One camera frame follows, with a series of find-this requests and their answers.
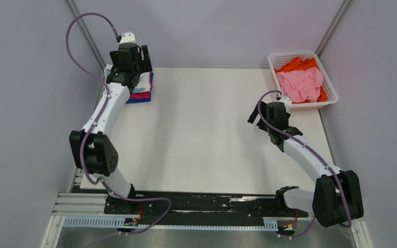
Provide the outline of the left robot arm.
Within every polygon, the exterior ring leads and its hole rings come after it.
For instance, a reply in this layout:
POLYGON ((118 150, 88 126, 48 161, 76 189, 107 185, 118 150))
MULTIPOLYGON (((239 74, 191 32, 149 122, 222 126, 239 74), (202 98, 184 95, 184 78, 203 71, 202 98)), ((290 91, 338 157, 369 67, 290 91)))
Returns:
POLYGON ((141 75, 152 71, 146 45, 122 43, 110 52, 113 66, 103 80, 103 93, 94 113, 80 131, 69 135, 77 168, 90 184, 101 184, 111 197, 118 198, 124 213, 133 213, 138 200, 132 195, 133 185, 117 168, 119 155, 109 139, 119 111, 139 84, 141 75))

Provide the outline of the white t-shirt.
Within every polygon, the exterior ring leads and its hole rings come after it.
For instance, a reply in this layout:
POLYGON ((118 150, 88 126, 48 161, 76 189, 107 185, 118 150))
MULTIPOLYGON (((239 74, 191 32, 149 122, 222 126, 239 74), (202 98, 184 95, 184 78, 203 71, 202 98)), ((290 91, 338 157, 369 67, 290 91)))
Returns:
MULTIPOLYGON (((104 68, 104 77, 107 77, 112 69, 112 65, 107 64, 104 68)), ((150 92, 152 90, 152 76, 153 72, 146 72, 141 74, 138 85, 134 88, 133 94, 140 94, 150 92)))

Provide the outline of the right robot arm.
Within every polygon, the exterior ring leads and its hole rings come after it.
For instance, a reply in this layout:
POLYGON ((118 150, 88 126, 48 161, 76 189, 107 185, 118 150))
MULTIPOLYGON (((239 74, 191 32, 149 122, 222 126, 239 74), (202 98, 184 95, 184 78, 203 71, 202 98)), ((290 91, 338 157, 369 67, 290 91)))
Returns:
POLYGON ((274 208, 280 215, 294 209, 313 214, 323 227, 347 225, 364 216, 358 175, 327 162, 309 144, 303 133, 289 125, 290 113, 284 103, 260 101, 248 122, 268 133, 270 141, 292 158, 312 179, 313 191, 297 186, 277 190, 274 208))

